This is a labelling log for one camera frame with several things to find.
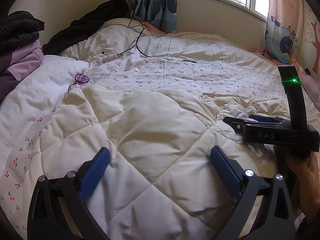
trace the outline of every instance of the bed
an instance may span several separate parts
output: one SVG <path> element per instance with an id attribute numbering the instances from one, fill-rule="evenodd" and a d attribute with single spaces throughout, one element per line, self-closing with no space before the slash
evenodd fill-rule
<path id="1" fill-rule="evenodd" d="M 149 57 L 137 48 L 120 54 L 142 31 L 129 21 L 108 21 L 60 56 L 45 56 L 1 105 L 0 206 L 23 239 L 37 178 L 63 177 L 102 146 L 111 164 L 86 205 L 111 239 L 211 239 L 235 203 L 209 163 L 214 145 L 259 176 L 276 173 L 271 147 L 245 145 L 222 122 L 290 118 L 276 65 L 201 33 L 144 30 L 138 46 Z M 68 94 L 78 73 L 89 82 Z M 320 113 L 304 98 L 320 132 Z"/>

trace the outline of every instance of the curtain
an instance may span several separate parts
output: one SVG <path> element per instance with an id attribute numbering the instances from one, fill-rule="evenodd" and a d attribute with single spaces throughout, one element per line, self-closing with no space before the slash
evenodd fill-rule
<path id="1" fill-rule="evenodd" d="M 288 63 L 288 57 L 297 56 L 303 22 L 303 0 L 269 0 L 265 46 L 272 57 Z"/>
<path id="2" fill-rule="evenodd" d="M 132 10 L 141 21 L 165 33 L 171 33 L 177 28 L 177 0 L 135 0 Z"/>

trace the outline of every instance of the pink and purple garment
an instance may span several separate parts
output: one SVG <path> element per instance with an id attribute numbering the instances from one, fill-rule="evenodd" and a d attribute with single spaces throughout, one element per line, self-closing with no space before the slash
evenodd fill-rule
<path id="1" fill-rule="evenodd" d="M 26 76 L 41 65 L 43 53 L 39 40 L 0 56 L 0 101 Z"/>

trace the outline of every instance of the black sleeve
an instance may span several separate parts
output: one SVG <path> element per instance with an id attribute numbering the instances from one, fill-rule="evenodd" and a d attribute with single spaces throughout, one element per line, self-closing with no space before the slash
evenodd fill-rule
<path id="1" fill-rule="evenodd" d="M 311 221 L 307 223 L 306 218 L 303 219 L 297 229 L 295 239 L 298 240 L 319 240 L 320 239 L 320 210 Z"/>

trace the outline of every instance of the white das lettering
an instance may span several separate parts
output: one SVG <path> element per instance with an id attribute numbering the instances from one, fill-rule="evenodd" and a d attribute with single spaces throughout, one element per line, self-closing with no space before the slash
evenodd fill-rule
<path id="1" fill-rule="evenodd" d="M 270 138 L 270 139 L 273 139 L 273 137 L 275 136 L 274 133 L 271 133 L 270 135 L 266 132 L 266 133 L 263 133 L 263 132 L 259 132 L 259 137 L 263 137 L 263 138 Z"/>

